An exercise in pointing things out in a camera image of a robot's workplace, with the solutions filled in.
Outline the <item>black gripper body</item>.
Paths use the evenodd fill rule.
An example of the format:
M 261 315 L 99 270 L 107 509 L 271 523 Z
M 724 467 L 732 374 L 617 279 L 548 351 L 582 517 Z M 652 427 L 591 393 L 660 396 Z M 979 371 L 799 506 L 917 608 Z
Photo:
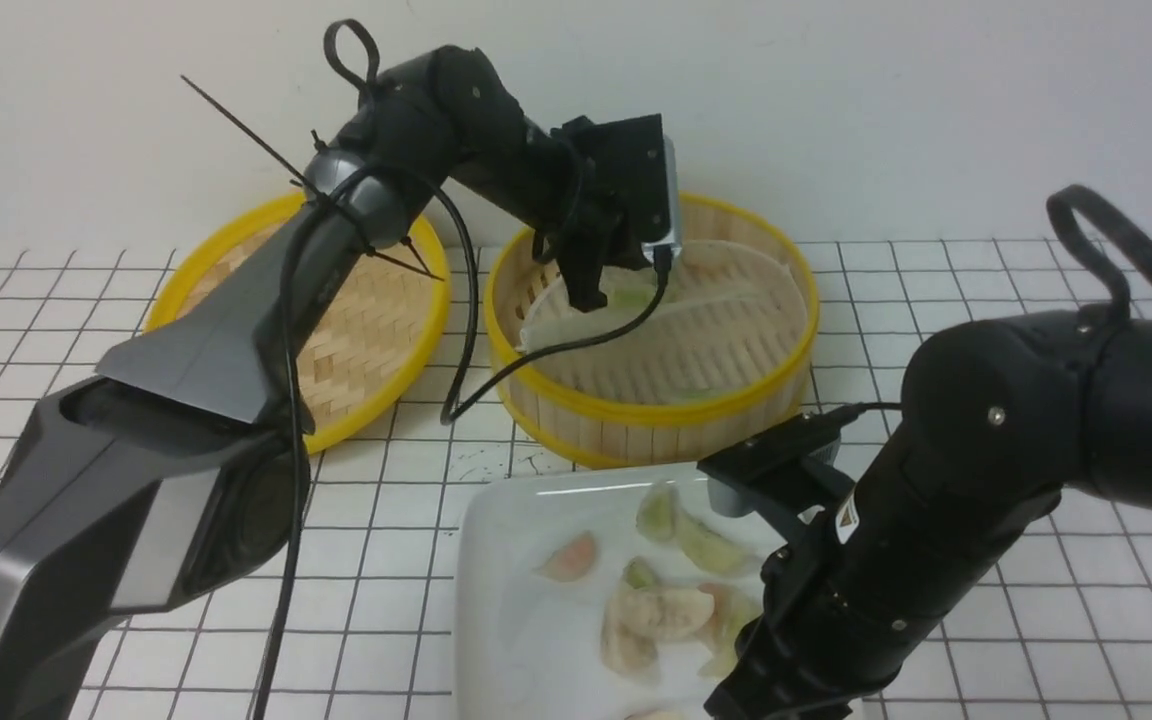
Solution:
M 738 637 L 738 660 L 710 694 L 713 719 L 846 719 L 882 691 L 947 612 L 920 578 L 905 536 L 881 538 L 846 500 L 797 546 L 765 562 L 761 615 Z
M 532 232 L 532 260 L 556 265 L 568 305 L 591 313 L 607 305 L 604 270 L 647 268 L 652 259 L 641 247 L 666 237 L 664 118 L 575 118 L 550 137 L 566 151 L 570 170 L 556 218 Z

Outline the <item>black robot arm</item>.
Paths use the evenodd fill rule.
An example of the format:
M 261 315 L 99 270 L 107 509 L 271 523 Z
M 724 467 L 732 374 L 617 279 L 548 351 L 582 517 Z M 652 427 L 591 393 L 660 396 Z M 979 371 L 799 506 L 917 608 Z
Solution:
M 1064 488 L 1152 510 L 1152 320 L 1087 306 L 933 334 L 852 479 L 817 452 L 865 410 L 795 416 L 699 462 L 785 538 L 708 717 L 842 719 Z
M 608 266 L 676 255 L 672 143 L 658 114 L 543 129 L 480 50 L 380 70 L 324 55 L 356 114 L 296 174 L 303 204 L 195 306 L 38 400 L 0 478 L 0 719 L 65 719 L 105 632 L 179 609 L 287 551 L 296 564 L 314 429 L 296 376 L 361 259 L 408 243 L 454 179 L 535 229 L 570 305 Z

